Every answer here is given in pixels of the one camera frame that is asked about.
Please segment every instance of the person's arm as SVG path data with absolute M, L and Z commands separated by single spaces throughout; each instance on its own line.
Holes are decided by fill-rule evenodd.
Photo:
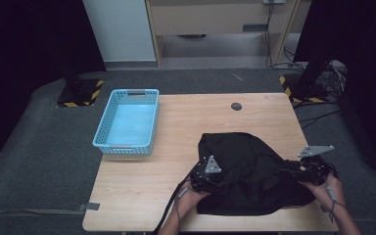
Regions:
M 319 186 L 307 182 L 301 183 L 312 192 L 323 207 L 332 213 L 341 234 L 361 234 L 355 221 L 353 221 L 353 217 L 346 208 L 343 184 L 340 180 L 334 177 L 334 175 L 329 174 L 326 182 Z M 335 205 L 331 199 L 331 195 L 328 193 L 328 186 L 332 190 L 333 196 L 335 196 Z
M 179 223 L 184 219 L 188 212 L 195 208 L 203 198 L 209 195 L 208 193 L 194 191 L 191 187 L 191 182 L 189 181 L 181 187 L 180 192 L 182 192 L 185 188 L 187 188 L 186 192 L 170 212 L 164 225 L 160 229 L 159 235 L 178 234 L 180 225 Z

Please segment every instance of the black stand base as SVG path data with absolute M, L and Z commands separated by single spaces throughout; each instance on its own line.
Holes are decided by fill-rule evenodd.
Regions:
M 103 81 L 99 79 L 82 79 L 81 95 L 77 96 L 68 86 L 65 86 L 57 103 L 58 107 L 91 106 L 96 102 L 102 88 Z
M 319 84 L 314 83 L 308 90 L 300 87 L 301 73 L 284 74 L 280 83 L 291 102 L 328 102 L 328 92 Z

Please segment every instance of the black metal base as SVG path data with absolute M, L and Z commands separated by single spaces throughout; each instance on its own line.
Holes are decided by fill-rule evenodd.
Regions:
M 328 92 L 320 83 L 314 83 L 313 86 L 308 89 L 302 89 L 300 85 L 301 80 L 301 73 L 292 73 L 292 74 L 284 74 L 284 82 L 283 87 L 289 89 L 288 95 L 289 98 L 298 99 L 298 100 L 308 100 L 308 99 L 321 99 L 326 100 L 328 99 Z
M 76 107 L 93 105 L 97 98 L 97 92 L 100 90 L 101 82 L 99 79 L 82 79 L 79 95 L 74 94 L 66 85 L 61 93 L 57 103 L 59 107 Z

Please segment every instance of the table top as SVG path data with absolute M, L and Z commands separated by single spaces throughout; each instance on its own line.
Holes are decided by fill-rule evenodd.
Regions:
M 242 106 L 240 111 L 231 108 Z M 198 160 L 203 133 L 248 132 L 283 159 L 297 160 L 306 146 L 289 98 L 283 93 L 161 95 L 151 156 L 104 155 L 83 228 L 153 231 L 177 184 Z M 181 231 L 337 231 L 317 202 L 261 216 L 218 216 L 193 210 Z

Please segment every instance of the black and yellow hazard tape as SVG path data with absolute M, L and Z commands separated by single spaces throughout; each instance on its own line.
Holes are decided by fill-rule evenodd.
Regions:
M 88 101 L 71 101 L 71 102 L 59 102 L 58 107 L 79 107 L 79 106 L 92 106 L 96 102 L 97 97 L 99 96 L 100 90 L 102 89 L 103 80 L 98 80 L 94 91 Z
M 299 97 L 296 98 L 293 96 L 291 88 L 288 85 L 288 82 L 286 81 L 286 78 L 284 76 L 279 77 L 280 84 L 282 84 L 283 90 L 285 91 L 285 94 L 288 95 L 289 100 L 291 102 L 301 103 L 301 102 L 312 102 L 312 103 L 322 103 L 322 102 L 329 102 L 328 98 L 325 97 Z

